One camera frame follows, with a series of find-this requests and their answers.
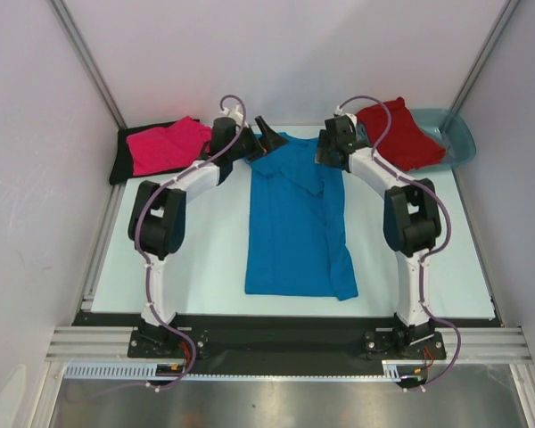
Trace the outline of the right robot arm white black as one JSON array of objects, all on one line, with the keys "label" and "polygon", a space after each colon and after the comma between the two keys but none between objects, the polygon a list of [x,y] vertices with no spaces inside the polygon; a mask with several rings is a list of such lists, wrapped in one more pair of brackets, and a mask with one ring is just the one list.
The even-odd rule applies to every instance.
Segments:
[{"label": "right robot arm white black", "polygon": [[383,198],[383,236],[394,251],[399,278],[395,326],[381,352],[420,358],[435,326],[429,308],[427,254],[441,233],[432,181],[415,181],[358,140],[345,115],[325,121],[317,142],[316,162],[358,177]]}]

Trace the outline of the blue t shirt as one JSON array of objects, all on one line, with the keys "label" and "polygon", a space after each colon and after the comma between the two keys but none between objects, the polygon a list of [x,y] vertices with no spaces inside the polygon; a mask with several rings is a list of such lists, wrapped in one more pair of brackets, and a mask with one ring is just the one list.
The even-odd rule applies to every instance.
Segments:
[{"label": "blue t shirt", "polygon": [[316,163],[315,138],[283,137],[283,147],[251,163],[244,290],[252,295],[356,298],[342,172]]}]

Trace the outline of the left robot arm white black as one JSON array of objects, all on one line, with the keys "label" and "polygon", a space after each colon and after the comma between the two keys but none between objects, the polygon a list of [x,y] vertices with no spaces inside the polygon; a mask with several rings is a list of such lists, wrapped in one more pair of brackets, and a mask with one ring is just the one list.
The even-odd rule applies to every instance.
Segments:
[{"label": "left robot arm white black", "polygon": [[145,180],[138,186],[128,237],[144,260],[146,303],[132,337],[131,355],[138,356],[141,348],[150,347],[166,357],[178,345],[188,344],[185,335],[172,325],[177,310],[166,302],[166,264],[185,239],[189,202],[224,183],[236,161],[258,161],[289,144],[262,117],[256,117],[255,122],[258,135],[245,121],[237,123],[230,116],[215,119],[209,141],[189,167],[166,183]]}]

